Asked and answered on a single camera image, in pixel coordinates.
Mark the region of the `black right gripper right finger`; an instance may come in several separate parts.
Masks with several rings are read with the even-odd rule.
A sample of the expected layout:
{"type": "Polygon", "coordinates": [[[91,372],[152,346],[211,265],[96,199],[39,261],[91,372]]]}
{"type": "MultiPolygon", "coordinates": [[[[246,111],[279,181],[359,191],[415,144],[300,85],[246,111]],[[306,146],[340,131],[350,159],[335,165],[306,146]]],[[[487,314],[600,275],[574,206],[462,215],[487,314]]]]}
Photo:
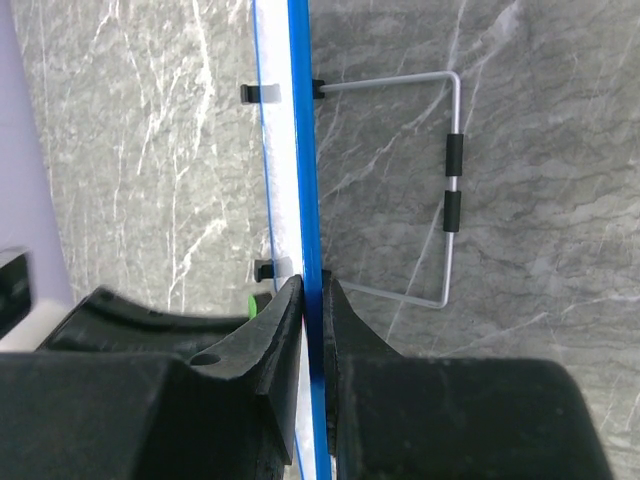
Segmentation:
{"type": "Polygon", "coordinates": [[[341,479],[609,479],[581,391],[529,358],[400,354],[323,276],[327,436],[341,479]]]}

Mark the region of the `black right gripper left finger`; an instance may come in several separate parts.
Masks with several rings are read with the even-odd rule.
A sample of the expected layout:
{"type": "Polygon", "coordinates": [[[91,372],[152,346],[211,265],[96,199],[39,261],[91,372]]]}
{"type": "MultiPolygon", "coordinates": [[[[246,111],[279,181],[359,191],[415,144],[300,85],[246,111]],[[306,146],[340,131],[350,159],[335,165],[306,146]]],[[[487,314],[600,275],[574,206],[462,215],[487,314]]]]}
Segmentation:
{"type": "Polygon", "coordinates": [[[5,479],[279,479],[303,282],[199,353],[1,352],[5,479]]]}

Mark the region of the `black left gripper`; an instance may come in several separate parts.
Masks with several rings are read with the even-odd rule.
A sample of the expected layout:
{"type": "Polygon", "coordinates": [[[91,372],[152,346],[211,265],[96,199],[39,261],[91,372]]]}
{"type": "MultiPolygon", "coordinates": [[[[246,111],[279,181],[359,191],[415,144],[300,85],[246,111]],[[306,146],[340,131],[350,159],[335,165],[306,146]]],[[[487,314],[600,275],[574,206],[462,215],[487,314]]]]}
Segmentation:
{"type": "Polygon", "coordinates": [[[29,254],[1,251],[1,352],[199,353],[248,321],[246,316],[153,310],[99,287],[74,309],[35,297],[29,254]]]}

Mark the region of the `green black whiteboard eraser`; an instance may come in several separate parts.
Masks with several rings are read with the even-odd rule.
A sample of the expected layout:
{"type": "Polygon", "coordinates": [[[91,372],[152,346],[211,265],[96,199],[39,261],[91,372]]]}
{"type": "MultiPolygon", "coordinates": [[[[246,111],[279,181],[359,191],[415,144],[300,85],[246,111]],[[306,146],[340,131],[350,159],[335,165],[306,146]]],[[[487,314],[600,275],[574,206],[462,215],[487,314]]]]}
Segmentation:
{"type": "Polygon", "coordinates": [[[251,294],[248,298],[248,318],[255,318],[269,305],[272,299],[273,296],[270,292],[251,294]]]}

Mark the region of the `blue framed whiteboard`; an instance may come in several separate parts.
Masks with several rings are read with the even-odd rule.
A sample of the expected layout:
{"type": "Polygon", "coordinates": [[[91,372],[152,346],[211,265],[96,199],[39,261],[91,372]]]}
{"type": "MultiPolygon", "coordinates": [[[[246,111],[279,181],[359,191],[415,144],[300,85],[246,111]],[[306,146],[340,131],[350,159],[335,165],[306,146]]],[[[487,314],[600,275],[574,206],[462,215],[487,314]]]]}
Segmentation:
{"type": "Polygon", "coordinates": [[[302,478],[329,479],[309,4],[256,1],[253,15],[275,285],[299,275],[304,286],[294,451],[302,478]]]}

